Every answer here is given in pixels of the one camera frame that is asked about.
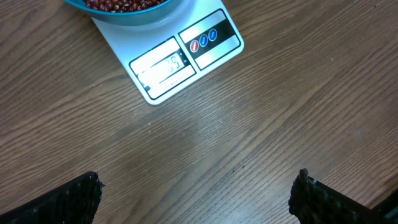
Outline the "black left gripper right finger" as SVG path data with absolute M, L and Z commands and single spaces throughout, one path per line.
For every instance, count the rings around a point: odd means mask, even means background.
M 368 208 L 301 169 L 290 191 L 289 213 L 302 224 L 397 224 L 397 191 Z

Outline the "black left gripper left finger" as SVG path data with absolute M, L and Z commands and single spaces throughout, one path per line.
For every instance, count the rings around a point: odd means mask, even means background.
M 1 215 L 3 224 L 92 224 L 104 184 L 89 171 Z

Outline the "blue bowl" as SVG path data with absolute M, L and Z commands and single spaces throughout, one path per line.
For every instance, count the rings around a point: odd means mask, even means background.
M 141 11 L 104 12 L 87 8 L 83 1 L 64 0 L 64 2 L 94 19 L 118 26 L 141 26 L 160 21 L 171 15 L 183 3 L 182 0 L 167 0 L 163 4 Z

